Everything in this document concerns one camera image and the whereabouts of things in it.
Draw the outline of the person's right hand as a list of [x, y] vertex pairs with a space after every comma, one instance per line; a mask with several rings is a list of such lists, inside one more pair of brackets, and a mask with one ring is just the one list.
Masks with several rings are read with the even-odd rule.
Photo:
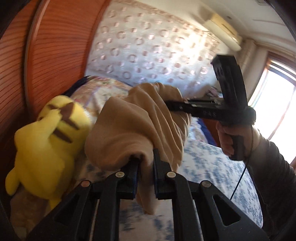
[[252, 125], [223, 126], [220, 122], [217, 122], [216, 129], [222, 151], [229, 157], [235, 153], [232, 136], [243, 137], [245, 158], [259, 146], [262, 139], [262, 135], [259, 130], [254, 128]]

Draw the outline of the grey right sleeve forearm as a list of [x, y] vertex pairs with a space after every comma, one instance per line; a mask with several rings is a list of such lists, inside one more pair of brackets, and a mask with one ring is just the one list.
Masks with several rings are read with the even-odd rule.
[[247, 169], [259, 197], [262, 229], [270, 240], [295, 240], [294, 169], [265, 138], [252, 151]]

